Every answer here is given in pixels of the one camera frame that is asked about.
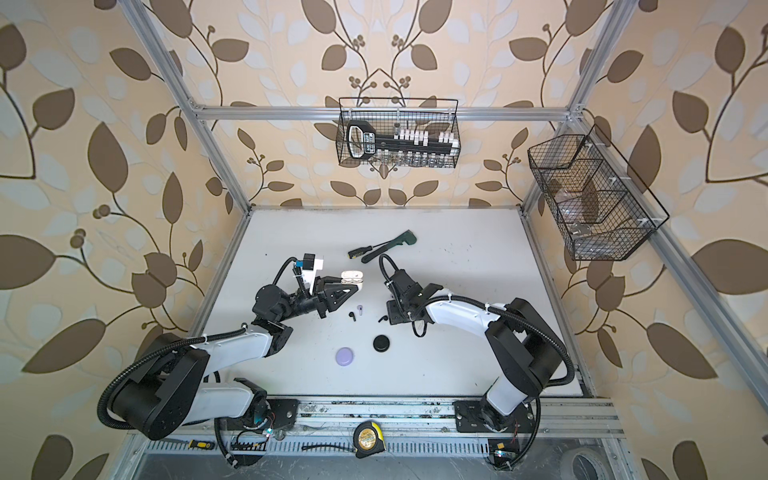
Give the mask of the cream earbud charging case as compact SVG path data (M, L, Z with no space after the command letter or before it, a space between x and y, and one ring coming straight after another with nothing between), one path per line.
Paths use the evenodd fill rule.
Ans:
M358 270L347 270L341 273L341 280L343 284L362 284L364 274Z

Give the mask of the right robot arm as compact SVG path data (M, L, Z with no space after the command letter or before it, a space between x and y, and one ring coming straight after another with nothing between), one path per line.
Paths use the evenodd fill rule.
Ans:
M447 325L487 340L502 374L479 401L475 417L483 427L502 432L512 425L518 407L533 406L533 425L526 444L516 452L496 450L490 454L489 463L495 469L513 470L539 432L542 392L575 379L576 368L564 342L524 299L490 304L456 295L438 284L423 287L387 254L379 257L378 265L391 294L387 302L390 324L409 324L419 338L431 325Z

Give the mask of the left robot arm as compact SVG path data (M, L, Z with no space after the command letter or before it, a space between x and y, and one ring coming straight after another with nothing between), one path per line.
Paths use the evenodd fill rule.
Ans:
M277 354L293 333L287 320L310 313L324 318L361 291L362 272L322 276L321 268L312 254L288 258L278 272L292 272L296 291L288 293L276 281L262 286L255 295L253 320L235 330L157 337L100 395L100 423L114 430L136 430L156 441L182 426L210 421L215 446L230 466L239 467L240 460L223 440L227 422L270 436L279 415L264 388L244 377L222 381L220 375L228 367Z

